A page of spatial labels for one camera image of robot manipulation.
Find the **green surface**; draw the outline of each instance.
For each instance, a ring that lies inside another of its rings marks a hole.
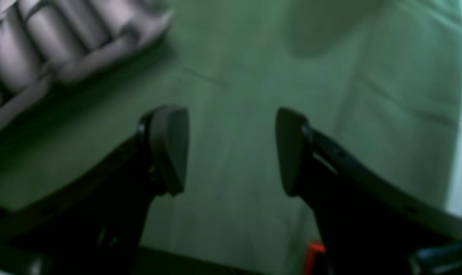
[[[0,135],[2,205],[18,209],[64,186],[168,103],[191,114],[187,189],[154,202],[143,245],[300,273],[318,232],[281,189],[280,106],[403,190],[444,204],[462,96],[457,0],[170,4],[175,26],[156,53],[65,91]]]

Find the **green floor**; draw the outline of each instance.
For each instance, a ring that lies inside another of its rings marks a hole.
[[[444,204],[462,96],[457,0],[170,4],[175,25],[156,52],[0,135],[0,204],[19,209],[59,189],[133,134],[144,112],[170,103],[191,114],[187,189],[153,204],[145,246],[300,273],[319,236],[311,211],[281,189],[280,106],[403,190]]]

